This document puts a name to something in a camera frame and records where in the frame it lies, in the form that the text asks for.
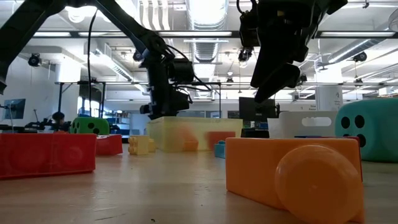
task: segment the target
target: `red plastic container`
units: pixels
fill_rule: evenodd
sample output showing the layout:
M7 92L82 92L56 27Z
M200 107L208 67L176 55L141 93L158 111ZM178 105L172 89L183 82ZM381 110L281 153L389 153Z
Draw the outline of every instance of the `red plastic container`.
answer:
M209 131L206 134L208 150L214 150L218 141L225 141L227 138L235 138L234 131Z
M115 156L123 153L122 136L120 134L97 137L97 156Z
M0 179L95 170L95 134L0 134Z

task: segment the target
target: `desk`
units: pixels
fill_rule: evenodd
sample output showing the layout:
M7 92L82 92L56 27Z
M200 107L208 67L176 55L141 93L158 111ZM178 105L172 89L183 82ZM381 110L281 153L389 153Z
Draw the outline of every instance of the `desk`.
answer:
M363 163L368 223L398 223L398 164ZM0 181L2 224L302 223L225 190L212 152L97 158L92 174Z

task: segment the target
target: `blue toy block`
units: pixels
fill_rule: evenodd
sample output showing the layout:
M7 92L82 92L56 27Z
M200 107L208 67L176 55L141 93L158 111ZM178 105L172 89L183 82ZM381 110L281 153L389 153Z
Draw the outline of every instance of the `blue toy block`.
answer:
M214 145L214 156L225 159L225 141L218 141Z
M362 160L398 162L397 111L397 98L344 105L336 117L336 136L359 137Z

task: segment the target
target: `ceiling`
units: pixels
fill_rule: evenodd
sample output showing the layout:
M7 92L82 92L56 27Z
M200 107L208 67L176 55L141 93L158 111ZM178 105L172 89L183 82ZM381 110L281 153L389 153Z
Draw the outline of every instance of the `ceiling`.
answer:
M137 0L117 0L120 4L129 3ZM11 16L12 12L15 11L22 1L14 0L0 0L0 25L6 22ZM241 1L241 8L243 10L250 10L249 0ZM319 30L383 30L387 27L386 22L389 16L398 9L398 1L368 1L370 7L363 9L364 1L349 1L349 4L334 13L331 16L325 16L324 20L319 26ZM153 13L153 2L148 0L149 13L148 18L152 29L154 25L152 23ZM203 6L203 16L206 16L206 8L211 7L209 5ZM139 5L140 20L144 17L142 1ZM172 30L188 30L188 18L187 11L184 10L184 0L173 0L169 1L169 26ZM228 12L226 17L226 30L239 30L240 13L236 9L236 1L230 0L228 6ZM91 17L87 16L79 23L71 22L68 18L68 11L64 10L60 14L54 15L46 20L45 24L40 30L45 31L87 31ZM93 30L95 31L107 31L117 30L117 28L109 22L106 22L101 16L95 20ZM237 53L241 47L239 39L222 39L227 43L220 44L219 54L214 61L215 70L213 76L209 77L210 80L225 81L228 72L233 73L234 81L238 82L250 82L254 67L256 64L256 56L259 52L259 48L255 49L255 54L249 59L247 67L240 67L237 60ZM355 39L314 39L311 40L309 48L309 57L317 58L321 55L329 55L335 53L339 49L346 47L348 44L357 41ZM146 81L146 71L139 68L139 63L134 62L132 59L132 53L135 49L132 42L129 39L98 39L100 44L106 43L113 50L113 59L117 60L126 70L128 70L136 80ZM65 49L67 52L73 54L76 58L82 60L82 64L85 65L86 55L84 51L86 40L85 39L32 39L29 46L57 46ZM174 39L174 46L191 57L190 43L184 42L184 39ZM352 61L344 61L340 63L343 80L352 81L357 76L371 75L377 71L383 71L385 68L390 67L398 62L395 58L398 56L398 40L387 39L380 44L365 50L368 55L368 59L365 62L358 62L356 65ZM304 63L295 63L300 66L302 73L306 74L308 81L314 80L315 68L314 61L307 60ZM99 80L106 81L120 81L118 76L113 70L104 66L101 62L93 62L92 69L94 70L94 76L97 76ZM366 82L383 82L385 80L394 80L398 78L396 70L393 67L386 73L382 73L379 76L374 76L366 80Z

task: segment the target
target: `translucent container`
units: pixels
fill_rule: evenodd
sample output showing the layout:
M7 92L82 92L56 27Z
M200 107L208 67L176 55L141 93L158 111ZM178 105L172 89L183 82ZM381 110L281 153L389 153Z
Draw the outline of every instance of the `translucent container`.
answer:
M148 122L147 130L156 148L165 152L210 151L211 135L235 132L241 137L241 119L162 117Z

